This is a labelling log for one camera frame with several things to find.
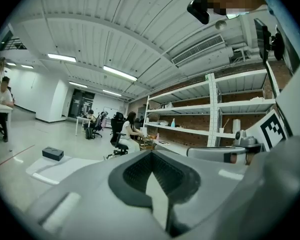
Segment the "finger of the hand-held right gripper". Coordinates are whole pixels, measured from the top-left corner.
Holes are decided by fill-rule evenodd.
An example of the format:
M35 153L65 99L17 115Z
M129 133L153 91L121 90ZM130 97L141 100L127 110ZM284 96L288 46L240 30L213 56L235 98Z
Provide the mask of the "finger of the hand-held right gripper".
M247 165L255 154L263 151L263 144L253 144L248 147L189 147L186 151L186 156L212 162Z

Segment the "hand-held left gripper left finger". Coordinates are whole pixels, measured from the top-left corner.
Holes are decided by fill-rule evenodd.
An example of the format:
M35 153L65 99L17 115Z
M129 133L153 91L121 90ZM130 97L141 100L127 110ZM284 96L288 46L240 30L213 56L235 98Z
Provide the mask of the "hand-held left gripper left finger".
M34 201L26 215L57 240L169 240L150 208L128 205L110 188L111 172L137 156L76 170Z

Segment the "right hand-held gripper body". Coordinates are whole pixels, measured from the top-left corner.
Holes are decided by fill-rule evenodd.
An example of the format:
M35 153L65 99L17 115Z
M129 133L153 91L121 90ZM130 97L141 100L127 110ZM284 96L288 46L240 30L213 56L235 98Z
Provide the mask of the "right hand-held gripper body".
M200 240L300 240L300 67L276 101L291 137L253 157Z

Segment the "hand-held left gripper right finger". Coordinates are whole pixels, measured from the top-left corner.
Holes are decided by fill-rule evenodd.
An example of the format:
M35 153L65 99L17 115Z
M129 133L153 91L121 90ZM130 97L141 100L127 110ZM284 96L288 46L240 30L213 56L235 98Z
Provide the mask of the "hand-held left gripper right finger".
M171 237L211 215L243 179L247 166L193 158L166 150L151 153L153 215Z

